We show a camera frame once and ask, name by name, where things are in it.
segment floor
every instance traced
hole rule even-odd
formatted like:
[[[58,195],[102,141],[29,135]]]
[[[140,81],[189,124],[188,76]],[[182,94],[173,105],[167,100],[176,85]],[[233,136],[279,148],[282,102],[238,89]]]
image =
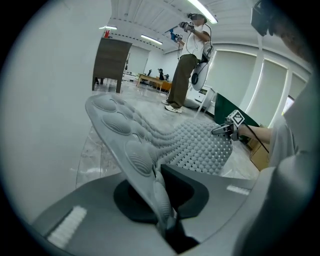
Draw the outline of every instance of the floor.
[[[105,79],[103,85],[96,85],[93,95],[114,93],[116,81]],[[159,129],[174,129],[185,119],[193,118],[196,110],[183,107],[182,113],[172,113],[165,110],[162,100],[166,99],[164,92],[136,82],[122,81],[121,97],[140,111],[153,125]],[[203,112],[196,117],[199,120],[214,122],[213,118]],[[250,161],[249,150],[239,141],[233,141],[233,152],[224,165],[221,176],[255,180],[259,171]],[[107,147],[102,143],[94,128],[89,131],[84,143],[80,163],[77,170],[76,187],[105,176],[121,172],[114,157]]]

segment person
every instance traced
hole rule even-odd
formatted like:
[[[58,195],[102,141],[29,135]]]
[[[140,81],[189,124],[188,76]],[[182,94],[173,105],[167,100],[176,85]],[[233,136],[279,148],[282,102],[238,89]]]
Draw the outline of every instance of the person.
[[[311,51],[304,42],[303,36],[296,29],[295,24],[289,17],[272,5],[268,0],[262,0],[260,2],[260,8],[264,12],[265,18],[270,19],[268,22],[269,34],[281,38],[283,43],[294,54],[305,61],[312,63]],[[311,75],[304,90],[300,93],[287,112],[276,120],[273,128],[250,126],[252,131],[263,143],[269,144],[269,167],[276,167],[283,159],[297,154],[298,151],[307,150],[307,148],[310,148],[307,147],[307,143],[308,146],[310,146],[314,140],[318,141],[314,137],[308,142],[308,139],[306,139],[305,136],[303,138],[301,136],[304,127],[307,128],[308,126],[306,126],[306,124],[310,122],[308,122],[308,117],[303,117],[303,120],[301,118],[299,120],[296,119],[297,113],[301,113],[300,111],[306,111],[308,108],[310,108],[310,113],[314,111],[312,104],[315,105],[316,102],[314,94],[318,90],[317,79],[316,74]],[[311,117],[310,115],[309,118],[316,121],[319,117],[315,115]],[[256,138],[250,129],[243,124],[239,126],[238,134],[239,136],[246,136],[252,139]]]
[[[164,78],[164,71],[163,71],[163,69],[162,68],[159,68],[158,69],[158,71],[159,71],[159,73],[160,73],[160,75],[159,75],[159,79],[160,80],[165,80],[165,78]]]
[[[183,45],[181,57],[175,69],[172,86],[167,100],[163,100],[165,109],[174,113],[182,113],[185,102],[189,78],[199,61],[202,59],[204,45],[211,38],[211,29],[206,24],[207,18],[202,14],[196,14],[192,21],[194,29],[188,28],[190,34],[186,42],[181,39],[179,44]]]

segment ceiling light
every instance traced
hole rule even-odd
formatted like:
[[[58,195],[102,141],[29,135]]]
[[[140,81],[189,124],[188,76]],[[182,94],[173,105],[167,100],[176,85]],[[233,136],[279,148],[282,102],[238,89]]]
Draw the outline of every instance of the ceiling light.
[[[155,40],[155,39],[153,39],[153,38],[150,38],[150,37],[148,37],[148,36],[145,36],[145,35],[141,35],[141,37],[142,38],[145,38],[145,39],[148,39],[148,40],[150,40],[150,41],[152,41],[152,42],[155,42],[155,43],[157,43],[157,44],[159,44],[159,45],[162,45],[162,42],[159,42],[159,41],[157,41],[157,40]]]
[[[117,30],[117,27],[115,26],[102,26],[102,27],[99,27],[100,30],[103,30],[103,29],[108,29],[108,30]]]
[[[218,21],[215,17],[198,1],[198,0],[188,0],[191,4],[193,4],[202,14],[212,23],[217,24]]]

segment green board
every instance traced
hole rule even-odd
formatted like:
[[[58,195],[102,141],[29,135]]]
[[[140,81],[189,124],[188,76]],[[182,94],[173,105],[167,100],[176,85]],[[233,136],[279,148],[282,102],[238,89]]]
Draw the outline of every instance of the green board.
[[[240,111],[247,125],[259,127],[259,125],[250,116],[248,116],[245,112],[243,112],[235,104],[223,97],[221,94],[217,93],[214,106],[214,121],[217,124],[222,125],[225,122],[225,118],[234,110]],[[241,136],[241,139],[242,142],[248,141],[248,138],[245,136]]]

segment wooden table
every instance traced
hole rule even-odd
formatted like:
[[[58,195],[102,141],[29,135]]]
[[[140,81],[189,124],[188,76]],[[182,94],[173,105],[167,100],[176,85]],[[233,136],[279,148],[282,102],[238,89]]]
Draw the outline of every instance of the wooden table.
[[[160,79],[156,79],[156,78],[154,78],[152,76],[145,75],[145,74],[138,74],[138,75],[139,75],[139,78],[138,78],[138,82],[136,83],[136,86],[139,87],[141,79],[144,79],[144,80],[156,83],[156,88],[157,89],[158,89],[158,84],[160,84],[160,92],[161,92],[162,84],[163,84],[164,81],[162,81]]]

